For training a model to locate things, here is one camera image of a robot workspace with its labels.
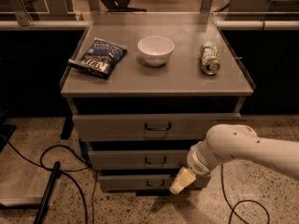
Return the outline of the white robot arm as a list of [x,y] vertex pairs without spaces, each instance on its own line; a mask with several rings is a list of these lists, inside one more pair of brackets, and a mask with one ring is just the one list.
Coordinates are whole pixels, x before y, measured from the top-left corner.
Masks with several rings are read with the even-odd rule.
[[218,124],[191,146],[170,191],[179,194],[197,177],[233,160],[253,161],[294,179],[299,178],[299,143],[259,137],[247,125]]

